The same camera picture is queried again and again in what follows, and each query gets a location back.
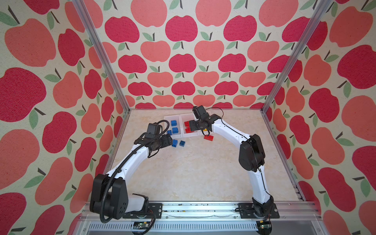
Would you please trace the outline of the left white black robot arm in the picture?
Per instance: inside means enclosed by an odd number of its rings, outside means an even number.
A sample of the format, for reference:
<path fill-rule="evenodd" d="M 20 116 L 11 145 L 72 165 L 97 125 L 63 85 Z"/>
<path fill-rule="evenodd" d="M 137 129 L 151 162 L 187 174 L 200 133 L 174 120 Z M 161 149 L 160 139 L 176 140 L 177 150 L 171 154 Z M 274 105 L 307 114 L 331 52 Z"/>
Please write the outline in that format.
<path fill-rule="evenodd" d="M 103 217 L 103 222 L 120 219 L 129 212 L 146 213 L 148 197 L 141 194 L 130 195 L 127 183 L 140 166 L 151 157 L 153 151 L 171 146 L 173 139 L 164 134 L 157 139 L 139 137 L 123 161 L 106 174 L 98 174 L 93 181 L 90 211 Z"/>

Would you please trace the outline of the red long lego brick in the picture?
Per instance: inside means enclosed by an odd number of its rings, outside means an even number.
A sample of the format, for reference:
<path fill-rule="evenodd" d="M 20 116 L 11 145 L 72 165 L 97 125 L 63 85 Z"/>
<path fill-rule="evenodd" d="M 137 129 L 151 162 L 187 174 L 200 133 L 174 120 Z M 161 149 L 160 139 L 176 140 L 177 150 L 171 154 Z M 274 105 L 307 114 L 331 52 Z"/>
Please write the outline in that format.
<path fill-rule="evenodd" d="M 204 136 L 204 139 L 205 140 L 208 140 L 208 141 L 213 141 L 213 138 L 214 138 L 214 136 L 212 136 L 212 135 L 207 135 L 207 136 Z"/>

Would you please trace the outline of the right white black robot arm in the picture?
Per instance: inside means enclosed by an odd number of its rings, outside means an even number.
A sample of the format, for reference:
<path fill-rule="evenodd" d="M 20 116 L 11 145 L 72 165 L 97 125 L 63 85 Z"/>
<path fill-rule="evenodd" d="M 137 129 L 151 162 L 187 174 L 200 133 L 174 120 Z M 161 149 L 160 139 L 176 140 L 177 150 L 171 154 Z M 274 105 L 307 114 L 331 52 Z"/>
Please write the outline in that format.
<path fill-rule="evenodd" d="M 220 116 L 209 115 L 206 110 L 194 112 L 195 120 L 190 120 L 192 131 L 207 130 L 230 141 L 239 149 L 239 164 L 249 175 L 253 189 L 253 212 L 258 218 L 269 216 L 274 205 L 274 198 L 269 193 L 265 174 L 265 151 L 259 135 L 243 133 L 228 123 Z"/>

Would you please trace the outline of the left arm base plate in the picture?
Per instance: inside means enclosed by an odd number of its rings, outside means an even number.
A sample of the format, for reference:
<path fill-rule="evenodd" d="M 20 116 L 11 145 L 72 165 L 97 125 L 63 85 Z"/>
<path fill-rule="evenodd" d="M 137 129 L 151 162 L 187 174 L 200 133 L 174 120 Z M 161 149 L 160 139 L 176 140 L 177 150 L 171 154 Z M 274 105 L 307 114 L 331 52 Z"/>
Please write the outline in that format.
<path fill-rule="evenodd" d="M 124 216 L 124 218 L 132 218 L 132 219 L 151 219 L 154 215 L 157 219 L 162 217 L 163 211 L 163 204 L 162 203 L 149 203 L 147 212 L 133 212 L 128 213 Z"/>

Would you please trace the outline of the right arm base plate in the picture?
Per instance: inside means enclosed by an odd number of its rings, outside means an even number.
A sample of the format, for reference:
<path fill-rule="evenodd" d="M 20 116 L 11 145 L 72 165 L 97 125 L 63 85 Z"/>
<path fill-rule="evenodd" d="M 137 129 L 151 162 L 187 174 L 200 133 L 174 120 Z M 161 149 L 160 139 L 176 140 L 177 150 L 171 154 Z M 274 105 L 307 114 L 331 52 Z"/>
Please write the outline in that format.
<path fill-rule="evenodd" d="M 235 212 L 240 214 L 242 219 L 279 219 L 280 214 L 275 204 L 260 206 L 253 203 L 239 203 Z"/>

